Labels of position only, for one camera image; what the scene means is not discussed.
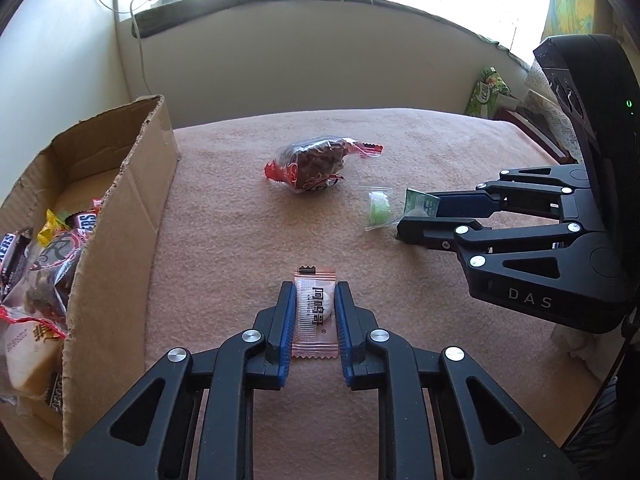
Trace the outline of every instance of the wall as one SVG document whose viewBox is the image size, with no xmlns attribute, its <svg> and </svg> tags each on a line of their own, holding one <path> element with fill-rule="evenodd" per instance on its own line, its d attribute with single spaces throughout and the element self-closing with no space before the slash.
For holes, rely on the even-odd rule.
<svg viewBox="0 0 640 480">
<path fill-rule="evenodd" d="M 110 10 L 24 0 L 0 36 L 0 200 L 56 134 L 128 101 Z"/>
<path fill-rule="evenodd" d="M 131 20 L 117 25 L 132 97 L 145 94 Z M 505 51 L 434 18 L 357 2 L 255 2 L 143 41 L 153 93 L 176 127 L 276 112 L 411 107 L 463 112 L 495 66 L 516 96 L 526 75 Z"/>
</svg>

